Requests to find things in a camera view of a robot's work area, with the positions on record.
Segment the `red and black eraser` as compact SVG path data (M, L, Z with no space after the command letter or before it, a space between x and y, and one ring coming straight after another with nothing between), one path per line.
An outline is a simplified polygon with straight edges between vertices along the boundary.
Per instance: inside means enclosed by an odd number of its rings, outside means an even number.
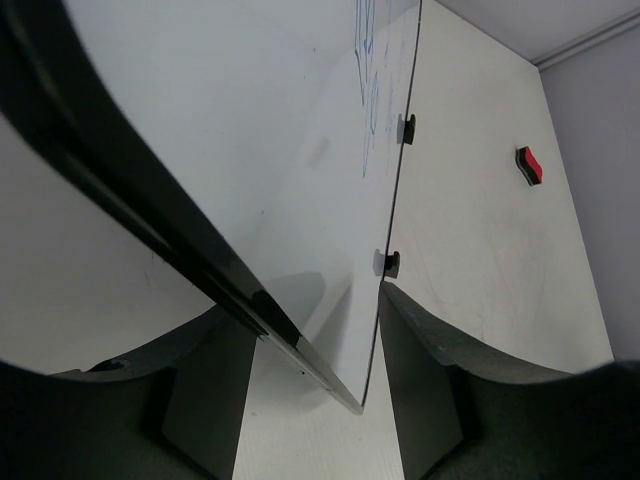
M518 169L530 186L537 186L542 184L543 168L528 146L516 150L515 162Z

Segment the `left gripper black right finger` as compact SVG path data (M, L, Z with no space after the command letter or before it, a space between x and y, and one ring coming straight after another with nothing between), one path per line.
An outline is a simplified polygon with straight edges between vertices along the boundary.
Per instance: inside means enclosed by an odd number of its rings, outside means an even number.
M379 326L408 479L635 479L639 365L579 374L493 348L383 283Z

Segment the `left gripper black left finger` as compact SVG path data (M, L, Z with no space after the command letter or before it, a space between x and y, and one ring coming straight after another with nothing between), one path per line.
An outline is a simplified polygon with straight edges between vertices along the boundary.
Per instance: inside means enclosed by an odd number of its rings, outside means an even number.
M255 335L221 308L88 371L1 367L5 479L229 479Z

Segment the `white whiteboard with black rim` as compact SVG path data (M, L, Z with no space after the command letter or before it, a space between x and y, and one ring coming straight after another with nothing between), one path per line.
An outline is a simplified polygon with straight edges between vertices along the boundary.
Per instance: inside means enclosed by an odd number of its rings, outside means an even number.
M418 1L5 1L1 358L86 370L221 306L349 410Z

